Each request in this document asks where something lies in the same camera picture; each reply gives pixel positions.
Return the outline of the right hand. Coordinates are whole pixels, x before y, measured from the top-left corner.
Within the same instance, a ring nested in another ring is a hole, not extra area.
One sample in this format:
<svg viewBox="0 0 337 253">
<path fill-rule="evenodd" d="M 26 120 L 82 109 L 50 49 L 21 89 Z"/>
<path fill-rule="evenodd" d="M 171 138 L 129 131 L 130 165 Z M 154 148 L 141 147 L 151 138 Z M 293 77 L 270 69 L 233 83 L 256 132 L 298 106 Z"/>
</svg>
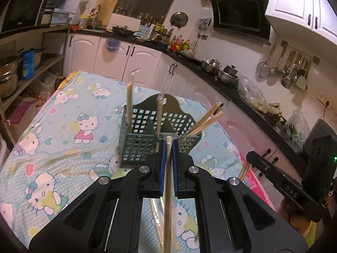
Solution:
<svg viewBox="0 0 337 253">
<path fill-rule="evenodd" d="M 283 198 L 277 213 L 301 236 L 306 238 L 311 230 L 312 221 L 291 208 L 291 203 Z"/>
</svg>

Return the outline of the green sleeve forearm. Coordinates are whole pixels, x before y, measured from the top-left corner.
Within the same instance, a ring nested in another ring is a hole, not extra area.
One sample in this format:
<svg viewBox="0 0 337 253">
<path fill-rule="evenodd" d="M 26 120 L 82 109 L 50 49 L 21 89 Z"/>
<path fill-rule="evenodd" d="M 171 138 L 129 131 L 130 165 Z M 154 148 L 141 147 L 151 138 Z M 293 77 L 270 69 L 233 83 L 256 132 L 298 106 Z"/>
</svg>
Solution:
<svg viewBox="0 0 337 253">
<path fill-rule="evenodd" d="M 307 229 L 299 231 L 301 236 L 304 237 L 308 248 L 310 248 L 315 243 L 315 237 L 316 237 L 315 232 L 316 232 L 315 222 L 311 222 Z"/>
</svg>

